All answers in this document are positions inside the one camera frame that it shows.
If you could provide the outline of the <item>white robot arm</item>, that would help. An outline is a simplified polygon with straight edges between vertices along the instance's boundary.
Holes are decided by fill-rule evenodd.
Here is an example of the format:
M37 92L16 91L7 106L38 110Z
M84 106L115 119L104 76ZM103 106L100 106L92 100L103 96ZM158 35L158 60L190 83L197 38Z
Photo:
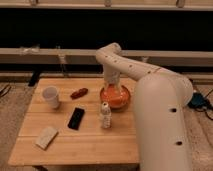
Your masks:
M183 108L193 86L181 74L125 58L111 43L96 51L104 79L116 83L120 74L136 81L133 95L140 171L193 171Z

